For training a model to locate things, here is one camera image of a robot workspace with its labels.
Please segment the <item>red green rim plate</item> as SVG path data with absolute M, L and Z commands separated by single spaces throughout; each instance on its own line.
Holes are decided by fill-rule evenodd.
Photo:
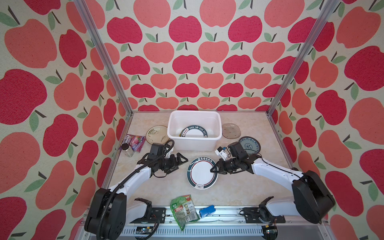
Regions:
M 215 166 L 216 162 L 209 157 L 199 157 L 193 160 L 187 170 L 189 184 L 198 190 L 212 187 L 218 179 L 218 174 L 211 172 Z

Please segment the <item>beige willow pattern plate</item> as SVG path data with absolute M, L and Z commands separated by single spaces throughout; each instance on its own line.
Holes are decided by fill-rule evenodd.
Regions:
M 153 126 L 146 133 L 146 141 L 152 144 L 165 144 L 169 137 L 167 135 L 168 128 L 162 125 Z

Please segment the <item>blue white porcelain plate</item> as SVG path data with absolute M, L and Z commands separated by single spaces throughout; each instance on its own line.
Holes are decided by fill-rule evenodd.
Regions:
M 261 145 L 255 138 L 245 136 L 239 139 L 239 143 L 248 155 L 258 154 L 261 151 Z

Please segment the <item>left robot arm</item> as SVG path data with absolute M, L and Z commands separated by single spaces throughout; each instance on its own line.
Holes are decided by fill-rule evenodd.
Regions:
M 136 198 L 129 205 L 128 200 L 156 171 L 169 175 L 187 162 L 188 159 L 180 153 L 169 157 L 166 154 L 145 154 L 125 179 L 111 189 L 100 188 L 96 191 L 85 222 L 85 231 L 96 235 L 98 240 L 116 240 L 125 224 L 131 222 L 154 222 L 157 228 L 160 220 L 153 214 L 151 201 Z

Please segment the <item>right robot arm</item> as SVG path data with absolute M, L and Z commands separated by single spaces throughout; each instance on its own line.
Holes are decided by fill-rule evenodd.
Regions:
M 260 154 L 232 154 L 229 160 L 219 159 L 210 169 L 215 174 L 249 172 L 278 183 L 292 192 L 290 197 L 262 201 L 256 218 L 262 223 L 271 223 L 279 216 L 301 216 L 312 224 L 320 224 L 336 201 L 319 175 L 287 169 L 267 161 Z

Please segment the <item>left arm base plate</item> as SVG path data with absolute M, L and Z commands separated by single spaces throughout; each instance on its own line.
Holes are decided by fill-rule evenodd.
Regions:
M 154 224 L 156 221 L 159 221 L 160 224 L 165 223 L 166 219 L 166 208 L 152 208 L 150 214 L 145 214 L 142 218 L 132 219 L 127 218 L 126 224 Z

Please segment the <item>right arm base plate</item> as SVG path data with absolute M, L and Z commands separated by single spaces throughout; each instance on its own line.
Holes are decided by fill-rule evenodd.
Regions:
M 283 216 L 273 216 L 266 208 L 243 208 L 239 214 L 245 218 L 247 224 L 286 223 L 286 219 Z

